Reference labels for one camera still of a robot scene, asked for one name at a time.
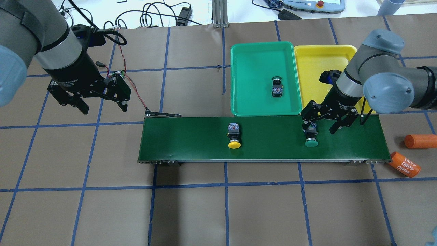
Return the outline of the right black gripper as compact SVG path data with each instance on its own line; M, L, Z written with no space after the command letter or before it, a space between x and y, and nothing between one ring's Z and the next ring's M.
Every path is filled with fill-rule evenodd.
M352 97L343 93L337 87L332 87L322 103L310 101L301 111L303 132L317 132L317 121L321 119L333 120L329 128L335 134L340 128L350 127L358 117L356 104L361 97Z

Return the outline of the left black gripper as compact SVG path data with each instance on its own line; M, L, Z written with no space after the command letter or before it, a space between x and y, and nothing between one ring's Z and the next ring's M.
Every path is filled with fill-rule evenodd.
M80 56L72 64L60 69L48 69L52 83L49 93L62 106L76 107L84 115L89 106L82 97L100 97L117 103L122 112L128 109L131 89L123 78L103 78L89 56Z

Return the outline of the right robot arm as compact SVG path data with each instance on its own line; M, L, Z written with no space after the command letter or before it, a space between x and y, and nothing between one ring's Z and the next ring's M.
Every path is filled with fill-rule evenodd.
M344 71L328 70L320 75L320 82L331 84L324 101L311 100L301 112L303 133L315 137L316 122L333 120L331 134L350 127L357 117L363 125L368 118L356 110L361 98L371 111L381 114L401 112L411 107L436 110L436 67L403 67L397 57L404 48L404 40L384 29L373 30L362 42Z

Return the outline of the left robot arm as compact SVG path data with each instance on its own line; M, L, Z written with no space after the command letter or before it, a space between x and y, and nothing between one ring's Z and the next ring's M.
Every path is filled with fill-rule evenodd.
M100 97L127 111L130 87L119 74L103 77L87 53L106 39L124 46L125 37L93 23L70 27L50 0L2 0L0 8L2 107L12 101L36 59L51 77L48 91L60 105L87 114L83 99Z

